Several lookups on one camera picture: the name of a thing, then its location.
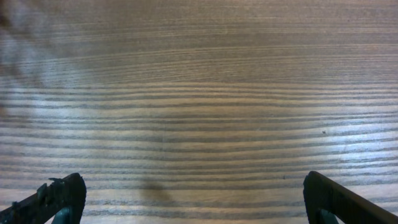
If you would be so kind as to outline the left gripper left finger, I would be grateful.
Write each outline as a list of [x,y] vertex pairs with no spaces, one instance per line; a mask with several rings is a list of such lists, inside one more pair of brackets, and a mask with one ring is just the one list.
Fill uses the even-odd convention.
[[36,193],[1,211],[2,224],[79,224],[86,202],[86,185],[79,173],[51,178]]

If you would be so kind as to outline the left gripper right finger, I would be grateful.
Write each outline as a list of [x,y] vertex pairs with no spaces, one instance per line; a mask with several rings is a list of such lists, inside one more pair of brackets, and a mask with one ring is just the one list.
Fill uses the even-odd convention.
[[316,171],[305,177],[303,197],[309,224],[397,223],[395,214]]

